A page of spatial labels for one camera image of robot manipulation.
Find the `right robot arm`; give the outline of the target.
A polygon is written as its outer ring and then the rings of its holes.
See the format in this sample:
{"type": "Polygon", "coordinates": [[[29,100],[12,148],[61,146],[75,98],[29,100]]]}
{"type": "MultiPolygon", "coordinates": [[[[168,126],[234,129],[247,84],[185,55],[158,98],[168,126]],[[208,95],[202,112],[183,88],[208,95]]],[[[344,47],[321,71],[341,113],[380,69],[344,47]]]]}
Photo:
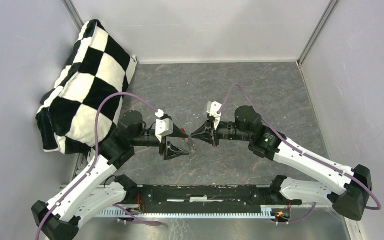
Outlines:
{"type": "Polygon", "coordinates": [[[252,106],[235,110],[234,121],[221,121],[216,111],[218,102],[210,104],[206,122],[192,133],[193,139],[214,147],[221,140],[246,141],[248,149],[256,156],[292,167],[313,181],[296,180],[277,176],[269,189],[269,199],[275,204],[286,200],[317,203],[333,207],[345,218],[360,221],[369,209],[367,206],[373,190],[371,171],[364,165],[342,165],[308,151],[284,134],[264,125],[262,117],[252,106]]]}

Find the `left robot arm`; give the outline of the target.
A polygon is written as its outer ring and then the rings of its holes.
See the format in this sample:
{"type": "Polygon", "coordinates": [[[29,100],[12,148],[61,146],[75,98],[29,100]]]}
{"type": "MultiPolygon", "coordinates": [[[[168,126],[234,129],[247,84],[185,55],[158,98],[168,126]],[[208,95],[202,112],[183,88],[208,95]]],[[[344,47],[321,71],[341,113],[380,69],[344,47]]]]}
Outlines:
{"type": "Polygon", "coordinates": [[[188,151],[172,145],[168,137],[187,139],[189,136],[167,114],[147,128],[140,112],[126,112],[117,129],[99,147],[97,159],[56,196],[32,206],[39,233],[50,240],[72,240],[89,220],[110,206],[122,201],[133,203],[137,190],[121,180],[93,192],[135,155],[136,146],[157,147],[165,160],[189,155],[188,151]]]}

